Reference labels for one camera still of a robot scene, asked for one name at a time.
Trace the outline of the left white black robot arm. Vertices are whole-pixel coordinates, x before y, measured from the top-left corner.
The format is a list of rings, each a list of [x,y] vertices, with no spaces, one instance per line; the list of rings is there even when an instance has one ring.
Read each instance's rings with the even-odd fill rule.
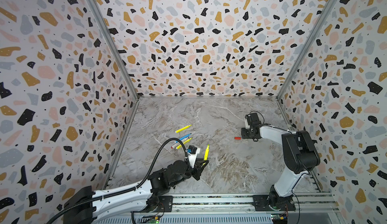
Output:
[[[134,183],[110,190],[93,191],[87,186],[79,190],[64,205],[64,224],[93,224],[125,212],[151,212],[160,197],[177,184],[193,177],[200,180],[209,161],[199,158],[191,166],[178,160],[150,174],[143,184]]]

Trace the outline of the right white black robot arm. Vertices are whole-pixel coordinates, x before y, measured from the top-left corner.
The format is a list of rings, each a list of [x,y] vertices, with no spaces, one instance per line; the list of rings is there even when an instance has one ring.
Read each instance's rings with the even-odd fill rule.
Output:
[[[310,134],[306,130],[285,130],[265,123],[263,115],[257,111],[247,114],[244,122],[242,139],[255,142],[268,139],[282,146],[285,168],[280,179],[271,186],[264,206],[274,211],[289,207],[295,197],[294,188],[298,182],[320,164],[320,157]]]

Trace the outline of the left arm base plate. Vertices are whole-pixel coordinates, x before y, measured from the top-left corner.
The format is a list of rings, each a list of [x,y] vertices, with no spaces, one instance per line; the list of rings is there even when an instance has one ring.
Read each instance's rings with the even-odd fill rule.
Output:
[[[147,206],[143,209],[143,212],[172,212],[173,196],[152,196],[146,201]]]

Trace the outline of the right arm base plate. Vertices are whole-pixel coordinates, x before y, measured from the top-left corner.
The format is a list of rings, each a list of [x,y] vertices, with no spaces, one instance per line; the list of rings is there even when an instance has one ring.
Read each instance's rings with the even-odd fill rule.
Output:
[[[272,195],[253,195],[253,206],[256,212],[295,211],[293,196],[277,197]]]

